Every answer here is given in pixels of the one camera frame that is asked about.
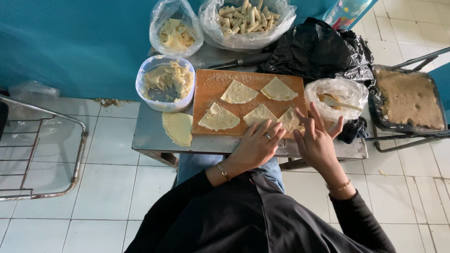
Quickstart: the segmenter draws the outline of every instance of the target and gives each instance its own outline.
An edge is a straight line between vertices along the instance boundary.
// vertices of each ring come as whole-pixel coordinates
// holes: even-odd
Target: gold bracelet
[[[340,190],[343,190],[343,189],[347,188],[350,184],[351,184],[351,180],[349,179],[348,182],[347,182],[346,184],[344,184],[342,187],[340,187],[340,188],[338,188],[338,189],[330,189],[330,186],[329,186],[328,184],[327,184],[327,189],[328,189],[330,192],[333,192],[333,191],[340,191]]]
[[[229,181],[229,180],[230,180],[230,177],[226,174],[226,171],[224,171],[224,169],[222,168],[221,163],[218,163],[218,164],[217,164],[217,167],[218,167],[219,170],[222,172],[222,175],[225,176],[226,180]]]

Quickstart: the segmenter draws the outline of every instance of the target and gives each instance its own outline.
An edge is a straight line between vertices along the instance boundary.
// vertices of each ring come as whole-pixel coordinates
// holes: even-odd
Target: white tile floor
[[[353,30],[368,40],[375,63],[399,64],[450,46],[450,0],[379,0]],[[424,71],[447,62],[450,53]],[[48,107],[76,115],[90,132],[82,178],[63,197],[0,203],[0,253],[122,252],[147,210],[170,189],[175,178],[174,169],[131,150],[139,103],[103,108],[86,99],[60,101],[58,106]],[[362,116],[370,119],[367,108]],[[370,120],[369,125],[369,132],[373,132]],[[79,127],[70,122],[48,122],[25,186],[36,192],[66,188],[79,133]],[[16,136],[4,138],[0,145],[29,141],[30,136]],[[381,145],[394,147],[405,141]],[[397,251],[448,252],[450,140],[384,154],[372,143],[367,143],[367,148],[369,159],[342,166]],[[23,158],[29,152],[28,148],[0,148],[0,158]],[[19,174],[24,165],[0,162],[0,188],[20,184],[20,176],[5,174]],[[380,175],[378,170],[389,176]],[[340,230],[324,181],[314,169],[283,172],[283,178],[286,194]],[[306,189],[310,194],[303,194]]]

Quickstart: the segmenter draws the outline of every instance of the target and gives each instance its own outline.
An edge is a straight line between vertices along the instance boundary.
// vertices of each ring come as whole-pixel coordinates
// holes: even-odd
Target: wooden cutting board
[[[298,97],[291,101],[276,101],[266,98],[261,92],[261,89],[274,77],[278,77],[278,79],[289,86],[294,92],[297,92]],[[239,81],[258,91],[258,96],[245,104],[229,104],[221,100],[222,95],[233,80]],[[234,128],[219,131],[199,126],[198,122],[203,118],[214,102],[239,117],[241,119],[239,124]],[[264,104],[277,118],[280,118],[290,106],[298,107],[303,115],[306,115],[307,110],[303,90],[303,78],[253,72],[197,69],[195,77],[192,134],[243,136],[248,129],[243,117],[258,107],[259,104]],[[287,133],[283,138],[292,139],[293,135],[292,133]]]

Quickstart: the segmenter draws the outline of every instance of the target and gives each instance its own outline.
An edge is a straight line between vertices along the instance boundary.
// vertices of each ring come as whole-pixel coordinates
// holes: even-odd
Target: hand
[[[327,132],[314,102],[310,103],[310,107],[312,118],[305,117],[298,108],[295,108],[299,125],[305,127],[304,136],[299,130],[294,130],[298,152],[307,164],[322,175],[331,189],[339,189],[348,182],[348,177],[336,158],[333,139],[342,131],[343,117],[339,118],[334,129]],[[337,199],[349,199],[355,193],[355,188],[350,184],[344,190],[332,192],[331,195]]]
[[[271,159],[278,148],[279,140],[286,133],[286,130],[281,128],[281,122],[276,123],[268,130],[271,122],[270,119],[262,122],[257,130],[257,123],[252,124],[237,148],[223,162],[224,169],[225,166],[238,167],[243,173],[259,167]]]

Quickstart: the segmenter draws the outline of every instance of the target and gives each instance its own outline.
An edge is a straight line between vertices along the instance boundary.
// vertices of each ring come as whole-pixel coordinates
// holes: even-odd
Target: dark cloth
[[[331,201],[345,235],[258,172],[213,188],[202,171],[152,206],[126,252],[395,252],[359,193]]]
[[[368,136],[367,121],[365,118],[359,117],[349,120],[342,128],[342,132],[337,136],[337,139],[351,144],[356,138],[367,138]]]

